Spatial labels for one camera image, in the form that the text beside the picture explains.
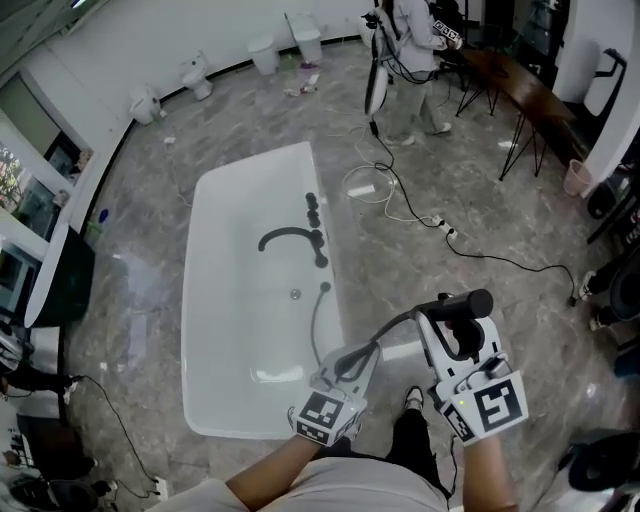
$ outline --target faucet spout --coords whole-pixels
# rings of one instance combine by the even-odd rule
[[[322,236],[322,231],[319,229],[314,229],[313,231],[295,227],[274,229],[273,231],[269,231],[260,239],[260,242],[258,242],[258,251],[264,252],[267,243],[274,238],[278,238],[283,235],[298,235],[305,237],[311,243],[313,252],[316,254],[316,267],[325,268],[329,264],[329,260],[320,251],[320,248],[324,246],[324,238]]]

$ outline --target power strip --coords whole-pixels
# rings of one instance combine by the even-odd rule
[[[164,478],[160,478],[159,476],[155,478],[157,480],[156,491],[158,491],[158,499],[160,501],[167,501],[169,499],[169,486],[167,485],[167,481]]]
[[[445,220],[440,217],[440,215],[434,215],[433,217],[431,217],[431,219],[433,220],[434,224],[436,224],[445,234],[448,234],[451,230],[453,230],[453,232],[449,235],[449,240],[455,240],[456,238],[458,238],[458,232],[453,229],[448,222],[445,222]]]

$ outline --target person's arm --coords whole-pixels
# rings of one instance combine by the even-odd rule
[[[496,436],[464,449],[462,503],[465,512],[516,512],[511,475]]]
[[[271,455],[227,480],[227,487],[251,511],[282,496],[321,448],[304,437],[294,436]]]
[[[446,50],[447,39],[433,34],[433,22],[429,6],[424,0],[406,0],[403,11],[411,30],[413,40],[427,50]]]

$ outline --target freestanding bathtub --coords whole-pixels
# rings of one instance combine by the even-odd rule
[[[311,230],[305,195],[318,207],[326,266],[295,234],[258,244],[275,229]],[[291,436],[287,409],[320,358],[344,345],[334,273],[308,142],[208,172],[196,186],[182,298],[182,394],[200,434]]]

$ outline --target tiled floor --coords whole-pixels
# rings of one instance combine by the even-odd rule
[[[354,144],[366,119],[360,115],[369,67],[359,43],[324,49],[320,92],[289,98],[292,77],[260,77],[253,68],[214,81],[211,97],[196,103],[190,93],[170,100],[161,123],[137,126],[111,169],[94,217],[107,208],[104,233],[91,241],[97,260],[86,317],[67,337],[71,373],[89,374],[107,389],[145,465],[179,492],[208,476],[224,478],[267,454],[277,442],[205,438],[193,433],[182,412],[180,308],[189,223],[188,203],[198,178],[223,164],[304,140],[311,141],[328,201],[331,251],[344,327],[362,341],[381,322],[438,292],[486,287],[492,315],[511,360],[523,372],[531,418],[504,435],[505,452],[528,510],[549,484],[572,432],[627,426],[635,419],[629,385],[613,377],[611,358],[624,335],[588,331],[589,306],[568,308],[570,283],[562,270],[528,273],[511,265],[455,256],[439,230],[387,219],[382,205],[355,202],[341,193],[344,175],[362,165]],[[562,191],[563,169],[548,154],[539,178],[526,153],[504,182],[497,180],[516,113],[500,100],[489,117],[484,97],[460,118],[453,114],[461,92],[457,78],[440,110],[452,133],[420,137],[395,150],[395,170],[415,209],[440,214],[460,233],[459,250],[486,251],[535,267],[570,266],[576,279],[604,263],[603,244],[587,247],[593,221],[584,202]],[[445,101],[447,78],[434,86]],[[385,116],[379,123],[385,126]],[[175,136],[168,148],[163,139]],[[358,144],[368,159],[384,159],[369,134]],[[175,173],[185,201],[177,195]],[[349,186],[379,176],[356,175]],[[408,218],[397,195],[390,213]],[[408,326],[389,344],[415,342]],[[393,418],[405,388],[427,385],[433,376],[420,357],[382,363],[370,388],[370,403],[356,447],[372,454],[389,448]],[[452,481],[450,432],[427,407],[434,450],[446,486]],[[86,449],[100,459],[97,476],[119,478],[134,490],[150,488],[117,419],[86,383],[74,394],[70,416]],[[148,508],[153,499],[118,493],[120,510]]]

